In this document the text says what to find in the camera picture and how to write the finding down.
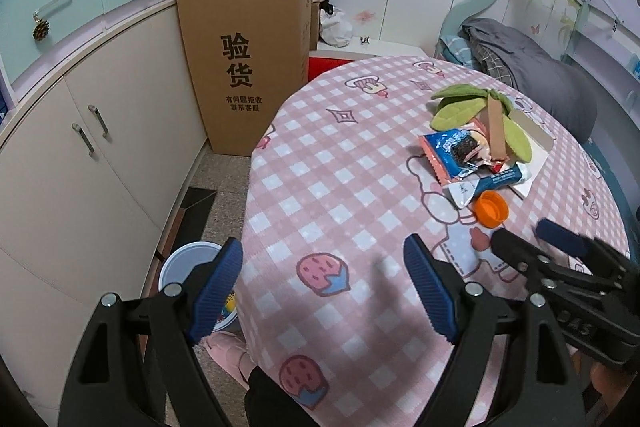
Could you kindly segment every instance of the snack package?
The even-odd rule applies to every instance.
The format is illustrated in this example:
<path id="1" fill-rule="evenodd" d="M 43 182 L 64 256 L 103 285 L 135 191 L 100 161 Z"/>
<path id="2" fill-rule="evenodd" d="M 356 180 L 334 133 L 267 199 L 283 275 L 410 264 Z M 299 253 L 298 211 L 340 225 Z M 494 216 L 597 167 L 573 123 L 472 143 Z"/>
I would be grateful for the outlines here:
<path id="1" fill-rule="evenodd" d="M 496 190 L 505 185 L 514 185 L 529 179 L 529 169 L 524 164 L 516 163 L 511 169 L 499 174 L 479 178 L 477 180 L 450 183 L 447 185 L 451 201 L 458 208 L 465 208 L 474 198 L 486 190 Z"/>
<path id="2" fill-rule="evenodd" d="M 483 126 L 473 121 L 459 129 L 418 136 L 438 183 L 444 186 L 491 165 L 489 142 Z"/>

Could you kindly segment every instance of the orange bottle cap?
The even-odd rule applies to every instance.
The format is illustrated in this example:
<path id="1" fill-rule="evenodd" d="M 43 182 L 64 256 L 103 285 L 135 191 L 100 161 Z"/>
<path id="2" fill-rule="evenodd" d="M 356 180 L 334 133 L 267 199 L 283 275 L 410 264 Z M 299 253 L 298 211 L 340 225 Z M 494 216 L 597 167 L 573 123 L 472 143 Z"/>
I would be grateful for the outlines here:
<path id="1" fill-rule="evenodd" d="M 494 229 L 509 217 L 509 207 L 498 192 L 485 190 L 474 204 L 474 213 L 481 225 Z"/>

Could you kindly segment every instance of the table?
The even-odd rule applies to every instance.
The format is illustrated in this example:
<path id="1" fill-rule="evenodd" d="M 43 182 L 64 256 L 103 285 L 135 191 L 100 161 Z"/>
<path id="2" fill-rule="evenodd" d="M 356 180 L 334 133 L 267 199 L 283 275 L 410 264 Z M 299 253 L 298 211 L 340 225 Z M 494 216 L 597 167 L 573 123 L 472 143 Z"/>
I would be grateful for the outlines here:
<path id="1" fill-rule="evenodd" d="M 432 92 L 456 82 L 500 89 L 556 137 L 526 200 L 501 189 L 507 229 L 533 242 L 532 225 L 548 217 L 628 250 L 596 166 L 520 93 L 424 57 L 322 74 L 287 100 L 252 156 L 236 286 L 255 362 L 322 427 L 413 426 L 444 370 L 452 347 L 431 328 L 402 263 L 410 233 L 495 295 L 526 295 L 524 278 L 488 249 L 490 231 L 444 198 L 416 139 L 431 132 Z M 499 347 L 472 423 L 491 402 Z"/>

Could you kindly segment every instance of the white plastic bag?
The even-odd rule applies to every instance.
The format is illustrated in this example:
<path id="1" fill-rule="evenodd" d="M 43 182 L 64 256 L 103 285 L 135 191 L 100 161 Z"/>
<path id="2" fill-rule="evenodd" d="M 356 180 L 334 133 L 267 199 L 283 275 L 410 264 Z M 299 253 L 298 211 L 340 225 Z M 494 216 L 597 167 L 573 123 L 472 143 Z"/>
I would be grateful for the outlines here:
<path id="1" fill-rule="evenodd" d="M 349 45 L 353 37 L 353 26 L 347 20 L 347 15 L 335 7 L 332 15 L 320 10 L 320 37 L 330 46 L 337 48 Z"/>

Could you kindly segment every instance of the screw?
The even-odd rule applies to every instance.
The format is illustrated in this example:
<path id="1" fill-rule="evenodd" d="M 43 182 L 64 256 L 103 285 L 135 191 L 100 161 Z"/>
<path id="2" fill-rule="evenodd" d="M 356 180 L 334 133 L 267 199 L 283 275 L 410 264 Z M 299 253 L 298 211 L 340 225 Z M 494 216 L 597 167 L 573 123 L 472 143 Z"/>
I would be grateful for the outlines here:
<path id="1" fill-rule="evenodd" d="M 100 299 L 100 304 L 108 308 L 109 306 L 113 306 L 117 300 L 118 296 L 115 293 L 105 293 L 102 299 Z"/>
<path id="2" fill-rule="evenodd" d="M 482 295 L 483 291 L 484 290 L 482 288 L 482 285 L 478 284 L 477 282 L 470 282 L 465 286 L 465 292 L 467 292 L 469 295 L 473 295 L 474 297 Z"/>
<path id="3" fill-rule="evenodd" d="M 542 282 L 545 288 L 549 288 L 550 290 L 556 287 L 556 282 L 551 279 L 541 279 L 540 282 Z"/>
<path id="4" fill-rule="evenodd" d="M 167 286 L 162 288 L 162 293 L 167 297 L 175 297 L 176 295 L 180 295 L 180 292 L 182 292 L 182 285 L 177 282 L 169 283 Z"/>
<path id="5" fill-rule="evenodd" d="M 539 293 L 533 293 L 529 297 L 529 300 L 531 301 L 531 304 L 533 304 L 536 308 L 542 308 L 542 306 L 544 306 L 546 303 L 545 298 Z"/>

